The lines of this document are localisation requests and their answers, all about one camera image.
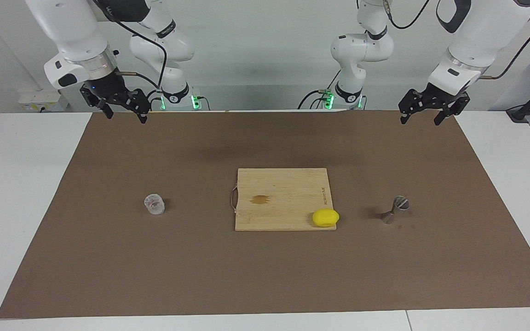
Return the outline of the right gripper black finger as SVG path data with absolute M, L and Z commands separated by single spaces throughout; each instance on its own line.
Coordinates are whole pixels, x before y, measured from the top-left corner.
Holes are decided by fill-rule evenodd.
M 80 93 L 89 107 L 101 110 L 107 119 L 112 119 L 114 112 L 104 98 L 98 98 L 86 86 L 80 88 Z
M 151 110 L 151 103 L 141 89 L 118 93 L 118 105 L 135 113 L 141 124 L 145 124 Z

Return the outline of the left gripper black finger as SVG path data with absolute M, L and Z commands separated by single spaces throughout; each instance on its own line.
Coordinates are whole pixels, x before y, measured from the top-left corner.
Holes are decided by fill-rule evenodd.
M 424 111 L 426 109 L 425 100 L 424 92 L 418 92 L 415 89 L 408 90 L 399 102 L 400 123 L 405 125 L 411 115 Z
M 446 118 L 459 115 L 467 106 L 469 101 L 469 95 L 467 93 L 462 93 L 461 96 L 456 99 L 456 101 L 450 104 L 443 103 L 443 105 L 440 107 L 439 113 L 433 120 L 435 125 L 439 126 Z

